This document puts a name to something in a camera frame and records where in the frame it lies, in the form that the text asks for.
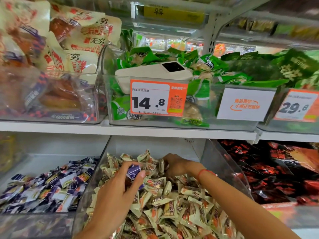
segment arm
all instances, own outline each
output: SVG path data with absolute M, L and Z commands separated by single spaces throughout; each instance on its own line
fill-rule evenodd
M 204 171 L 197 177 L 205 169 L 202 164 L 173 154 L 166 155 L 164 159 L 169 163 L 168 176 L 187 173 L 195 177 L 222 207 L 245 239 L 300 239 L 261 205 L 214 174 Z
M 118 173 L 102 186 L 90 222 L 74 239 L 108 239 L 122 225 L 145 177 L 142 170 L 125 191 L 126 173 L 132 164 L 138 163 L 124 162 Z

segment yellow sign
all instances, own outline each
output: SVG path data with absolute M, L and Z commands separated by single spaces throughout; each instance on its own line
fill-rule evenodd
M 205 19 L 205 14 L 199 12 L 180 11 L 170 7 L 151 6 L 144 7 L 144 17 L 162 18 L 201 24 Z

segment smartphone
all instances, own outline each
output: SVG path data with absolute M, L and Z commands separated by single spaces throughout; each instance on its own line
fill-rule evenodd
M 190 80 L 193 74 L 176 61 L 119 69 L 115 72 L 115 78 L 122 92 L 127 95 L 130 94 L 130 79 L 127 77 L 131 76 L 168 80 Z

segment bracelet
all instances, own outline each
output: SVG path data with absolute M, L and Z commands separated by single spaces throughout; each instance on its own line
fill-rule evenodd
M 198 181 L 199 181 L 199 176 L 200 176 L 200 174 L 201 174 L 202 172 L 204 172 L 204 171 L 210 172 L 210 173 L 212 173 L 213 175 L 217 176 L 217 174 L 215 174 L 214 172 L 212 172 L 212 171 L 210 171 L 210 170 L 208 170 L 208 169 L 202 169 L 202 170 L 198 173 L 198 175 L 197 175 L 197 180 L 198 180 Z

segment hand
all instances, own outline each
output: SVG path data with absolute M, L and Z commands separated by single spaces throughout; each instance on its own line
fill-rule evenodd
M 124 162 L 118 173 L 99 190 L 93 216 L 85 227 L 85 230 L 94 233 L 90 238 L 109 238 L 123 223 L 145 177 L 145 171 L 142 170 L 125 192 L 126 173 L 132 164 L 138 165 L 138 162 Z
M 163 159 L 169 164 L 169 168 L 166 172 L 168 177 L 183 174 L 190 174 L 193 177 L 197 177 L 198 173 L 202 169 L 205 169 L 201 163 L 184 159 L 177 154 L 167 154 Z

